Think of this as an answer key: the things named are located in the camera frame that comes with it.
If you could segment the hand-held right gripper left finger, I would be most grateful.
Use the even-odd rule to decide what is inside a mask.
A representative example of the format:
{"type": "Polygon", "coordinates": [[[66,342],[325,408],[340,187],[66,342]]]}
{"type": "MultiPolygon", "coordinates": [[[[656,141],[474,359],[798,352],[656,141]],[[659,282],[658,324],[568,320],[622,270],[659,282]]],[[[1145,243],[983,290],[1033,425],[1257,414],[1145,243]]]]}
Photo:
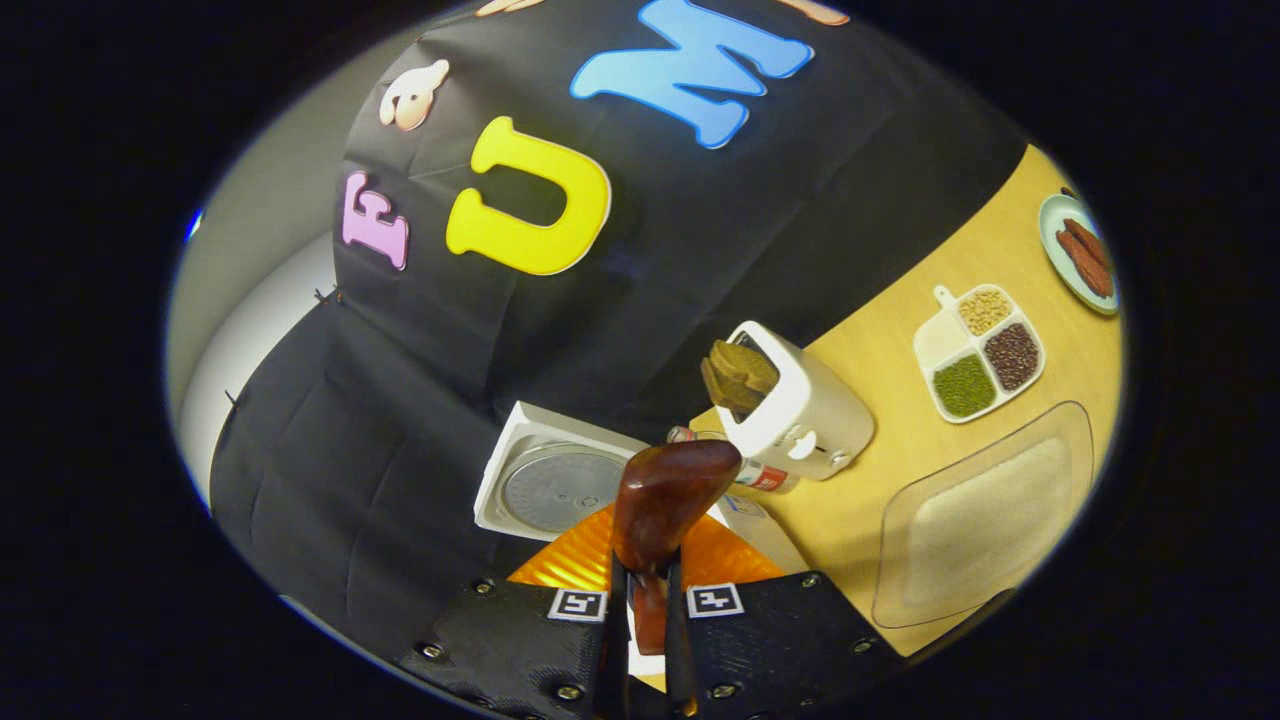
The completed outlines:
{"type": "Polygon", "coordinates": [[[626,719],[626,579],[612,525],[604,507],[509,577],[465,583],[399,669],[488,717],[626,719]]]}

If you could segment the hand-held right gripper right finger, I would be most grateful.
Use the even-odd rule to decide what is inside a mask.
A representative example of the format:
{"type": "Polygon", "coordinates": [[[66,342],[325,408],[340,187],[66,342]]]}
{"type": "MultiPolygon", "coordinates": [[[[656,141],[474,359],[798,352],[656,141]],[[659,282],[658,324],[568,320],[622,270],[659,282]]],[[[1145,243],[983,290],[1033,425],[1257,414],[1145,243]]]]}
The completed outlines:
{"type": "Polygon", "coordinates": [[[685,536],[669,582],[673,719],[818,719],[908,666],[823,571],[786,574],[710,518],[685,536]]]}

